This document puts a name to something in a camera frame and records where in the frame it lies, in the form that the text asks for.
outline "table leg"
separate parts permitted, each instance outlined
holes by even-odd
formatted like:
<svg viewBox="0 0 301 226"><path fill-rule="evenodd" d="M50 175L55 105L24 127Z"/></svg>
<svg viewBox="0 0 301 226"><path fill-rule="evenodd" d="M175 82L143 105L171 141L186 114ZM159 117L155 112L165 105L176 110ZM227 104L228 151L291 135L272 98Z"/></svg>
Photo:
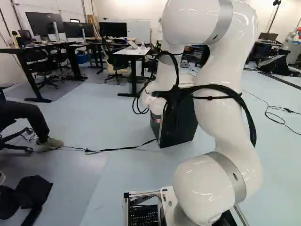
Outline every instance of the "table leg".
<svg viewBox="0 0 301 226"><path fill-rule="evenodd" d="M137 76L136 76L136 59L133 57L132 64L132 93L118 93L119 97L138 97L137 94Z"/></svg>
<svg viewBox="0 0 301 226"><path fill-rule="evenodd" d="M95 61L95 65L96 66L91 66L90 68L99 68L99 64L98 64L98 56L97 56L97 48L95 45L93 45L91 47L91 50L92 50L92 53L93 53L93 56L94 56L94 61Z"/></svg>
<svg viewBox="0 0 301 226"><path fill-rule="evenodd" d="M67 48L67 54L68 54L68 59L71 64L72 72L74 76L67 76L67 80L72 80L72 81L84 81L87 79L87 77L81 76L79 64L77 62L76 54L75 54L75 49L74 48Z"/></svg>
<svg viewBox="0 0 301 226"><path fill-rule="evenodd" d="M102 48L100 45L98 45L98 55L99 55L101 69L96 74L100 74L101 72L103 72L103 54L102 54Z"/></svg>
<svg viewBox="0 0 301 226"><path fill-rule="evenodd" d="M144 63L145 63L145 57L142 59L142 65L141 65L141 75L144 76Z"/></svg>
<svg viewBox="0 0 301 226"><path fill-rule="evenodd" d="M33 102L43 102L43 103L50 103L52 100L49 99L44 99L40 93L40 90L38 86L36 85L36 82L34 78L32 77L32 73L28 67L28 64L26 62L26 59L24 58L24 55L17 55L19 62L22 66L22 69L26 75L26 78L32 87L32 90L34 91L34 94L36 95L37 98L25 98L25 101L33 101Z"/></svg>

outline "robotic arm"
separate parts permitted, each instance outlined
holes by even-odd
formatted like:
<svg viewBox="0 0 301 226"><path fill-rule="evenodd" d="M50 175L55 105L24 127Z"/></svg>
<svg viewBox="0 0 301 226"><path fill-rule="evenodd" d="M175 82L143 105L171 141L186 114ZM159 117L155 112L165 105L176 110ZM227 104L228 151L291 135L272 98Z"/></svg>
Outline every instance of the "robotic arm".
<svg viewBox="0 0 301 226"><path fill-rule="evenodd" d="M187 44L206 44L210 57L195 79L195 86L218 84L241 93L241 74L259 36L257 17L244 0L168 0L162 17L162 50L178 62ZM176 82L174 64L162 56L157 78L142 93L142 103L154 114L163 113L166 100L152 97ZM195 97L220 97L224 93L202 89ZM234 204L252 196L261 186L259 157L234 99L195 99L201 128L213 136L213 152L182 163L174 174L174 192L180 208L195 224L208 226Z"/></svg>

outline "chair base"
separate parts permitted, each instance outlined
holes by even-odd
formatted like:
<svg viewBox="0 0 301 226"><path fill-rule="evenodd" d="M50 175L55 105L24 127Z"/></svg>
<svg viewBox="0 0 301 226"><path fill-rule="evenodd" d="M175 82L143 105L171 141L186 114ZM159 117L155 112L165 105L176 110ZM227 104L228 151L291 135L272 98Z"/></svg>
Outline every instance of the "chair base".
<svg viewBox="0 0 301 226"><path fill-rule="evenodd" d="M53 87L55 87L55 89L58 89L58 86L53 83L53 81L58 81L58 80L55 80L55 79L56 79L55 76L51 76L49 78L44 77L43 81L36 83L37 86L38 86L38 89L41 89L46 85L53 86Z"/></svg>
<svg viewBox="0 0 301 226"><path fill-rule="evenodd" d="M6 142L22 135L23 133L27 132L27 134L32 134L33 133L33 130L26 127L24 128L23 130L15 133L15 134L12 134L12 135L9 135L7 137L0 137L0 150L2 150L3 148L7 148L7 149L12 149L12 150L24 150L25 152L28 152L28 153L32 153L33 152L33 148L32 147L26 147L26 146L16 146L16 145L10 145L10 144L6 144Z"/></svg>
<svg viewBox="0 0 301 226"><path fill-rule="evenodd" d="M112 80L112 79L116 79L117 80L117 85L120 84L119 82L119 77L123 77L122 74L118 74L117 71L115 72L115 74L109 74L108 77L104 80L104 83L107 83L108 81Z"/></svg>

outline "gray shoe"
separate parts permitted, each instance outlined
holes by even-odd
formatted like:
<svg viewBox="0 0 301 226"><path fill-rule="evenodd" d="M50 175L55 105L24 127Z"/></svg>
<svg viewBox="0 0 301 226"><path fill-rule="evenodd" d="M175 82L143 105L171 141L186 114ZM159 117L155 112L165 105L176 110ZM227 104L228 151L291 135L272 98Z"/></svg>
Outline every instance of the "gray shoe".
<svg viewBox="0 0 301 226"><path fill-rule="evenodd" d="M40 151L43 152L43 151L53 150L53 149L63 147L64 142L61 140L56 140L54 138L48 137L47 142L45 143L41 143L39 140L37 140L37 146L41 147L42 150Z"/></svg>

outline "metal mount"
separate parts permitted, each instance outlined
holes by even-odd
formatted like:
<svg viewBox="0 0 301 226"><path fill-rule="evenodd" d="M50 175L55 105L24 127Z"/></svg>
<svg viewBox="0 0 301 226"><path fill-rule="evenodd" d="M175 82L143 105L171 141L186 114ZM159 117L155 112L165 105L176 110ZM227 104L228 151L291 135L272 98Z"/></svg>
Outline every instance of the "metal mount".
<svg viewBox="0 0 301 226"><path fill-rule="evenodd" d="M156 205L142 205L144 202L151 202L152 198L157 198ZM172 186L150 192L126 192L124 193L123 210L124 226L197 226L182 212ZM237 226L236 221L238 220L244 226L249 226L239 206L235 205L231 210L223 213L213 226Z"/></svg>

